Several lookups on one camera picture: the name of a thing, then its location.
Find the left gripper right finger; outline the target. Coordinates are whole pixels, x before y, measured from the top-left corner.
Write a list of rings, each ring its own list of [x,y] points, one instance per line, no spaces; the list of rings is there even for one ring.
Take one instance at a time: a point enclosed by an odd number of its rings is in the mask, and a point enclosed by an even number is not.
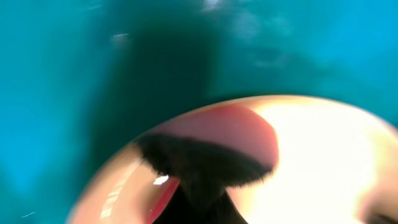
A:
[[[224,192],[206,213],[205,224],[248,224]]]

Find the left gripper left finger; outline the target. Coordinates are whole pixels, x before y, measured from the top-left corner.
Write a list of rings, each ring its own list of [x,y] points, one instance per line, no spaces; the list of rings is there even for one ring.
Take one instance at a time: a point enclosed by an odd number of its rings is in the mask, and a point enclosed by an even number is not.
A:
[[[169,203],[153,224],[200,224],[201,220],[187,200],[181,187],[177,187]]]

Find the yellow-green plate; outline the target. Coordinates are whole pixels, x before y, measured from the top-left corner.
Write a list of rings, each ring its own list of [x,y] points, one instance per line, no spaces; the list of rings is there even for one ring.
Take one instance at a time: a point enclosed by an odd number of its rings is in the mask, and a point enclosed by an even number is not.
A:
[[[180,116],[232,104],[266,120],[279,147],[270,174],[227,189],[247,223],[397,222],[396,128],[355,106],[295,95],[241,98]],[[133,139],[97,173],[67,221],[146,224],[169,183],[142,158]]]

